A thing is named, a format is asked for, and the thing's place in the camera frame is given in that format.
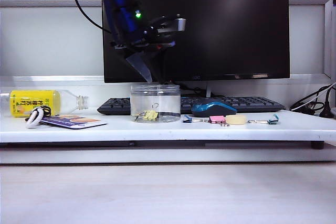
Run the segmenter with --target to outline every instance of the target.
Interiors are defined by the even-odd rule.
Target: transparent cylinder
[[[8,100],[14,117],[27,117],[34,108],[42,105],[51,108],[51,115],[88,108],[88,97],[74,95],[68,90],[12,90]]]
[[[136,122],[167,123],[181,117],[179,85],[137,84],[131,87],[130,101]]]

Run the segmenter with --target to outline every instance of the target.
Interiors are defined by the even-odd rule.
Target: computer monitor
[[[180,14],[185,31],[164,55],[165,81],[289,77],[288,0],[141,0],[150,18]],[[108,22],[103,10],[103,26]],[[105,82],[145,82],[103,33]]]

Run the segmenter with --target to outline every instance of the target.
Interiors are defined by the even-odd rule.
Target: yellow label
[[[51,108],[51,115],[60,112],[60,94],[57,90],[13,90],[9,95],[9,109],[15,117],[28,117],[38,106]]]

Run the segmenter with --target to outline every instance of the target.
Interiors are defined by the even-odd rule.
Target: roll of tape
[[[228,124],[245,124],[246,123],[246,116],[244,115],[227,115],[226,117],[226,123]]]

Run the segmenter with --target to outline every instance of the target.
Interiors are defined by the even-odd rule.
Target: blue mouse
[[[198,118],[208,118],[211,115],[235,115],[237,110],[231,105],[213,98],[202,98],[194,104],[191,112]]]

